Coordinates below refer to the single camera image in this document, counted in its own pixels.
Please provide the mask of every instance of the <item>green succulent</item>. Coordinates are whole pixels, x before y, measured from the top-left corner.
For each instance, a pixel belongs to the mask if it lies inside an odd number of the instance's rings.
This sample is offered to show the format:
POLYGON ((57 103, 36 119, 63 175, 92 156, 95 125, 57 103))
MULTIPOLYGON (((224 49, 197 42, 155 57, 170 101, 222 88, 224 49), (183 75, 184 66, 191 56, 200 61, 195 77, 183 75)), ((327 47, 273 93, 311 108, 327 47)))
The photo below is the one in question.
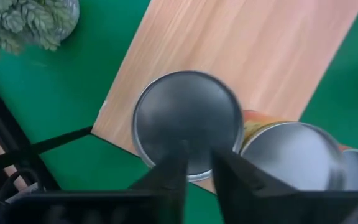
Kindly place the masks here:
POLYGON ((72 30, 75 24, 65 0, 0 0, 0 49, 18 54, 28 43, 56 50, 57 30, 72 30))

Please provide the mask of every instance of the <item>green table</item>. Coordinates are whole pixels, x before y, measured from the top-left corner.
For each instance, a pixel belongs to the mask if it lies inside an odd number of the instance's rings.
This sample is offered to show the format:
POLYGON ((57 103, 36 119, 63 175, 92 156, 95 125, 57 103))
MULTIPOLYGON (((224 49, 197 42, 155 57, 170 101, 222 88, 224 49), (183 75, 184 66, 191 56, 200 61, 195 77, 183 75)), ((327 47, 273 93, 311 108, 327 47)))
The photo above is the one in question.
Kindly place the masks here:
MULTIPOLYGON (((94 123, 149 0, 80 3, 79 25, 58 52, 29 47, 0 59, 0 95, 32 142, 94 123)), ((301 120, 358 147, 358 19, 301 120)), ((63 189, 123 189, 147 172, 139 158, 93 136, 42 159, 63 189)), ((187 223, 222 222, 213 194, 188 191, 187 223)))

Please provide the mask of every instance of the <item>wooden table surface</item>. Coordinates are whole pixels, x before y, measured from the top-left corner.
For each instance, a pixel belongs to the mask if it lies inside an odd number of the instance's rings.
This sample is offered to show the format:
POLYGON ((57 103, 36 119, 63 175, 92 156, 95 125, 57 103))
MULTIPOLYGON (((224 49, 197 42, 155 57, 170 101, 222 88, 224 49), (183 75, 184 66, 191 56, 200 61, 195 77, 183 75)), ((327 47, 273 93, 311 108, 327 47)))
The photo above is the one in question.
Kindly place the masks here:
POLYGON ((151 0, 92 132, 136 154, 134 105, 178 70, 218 77, 244 109, 298 120, 357 13, 358 0, 151 0))

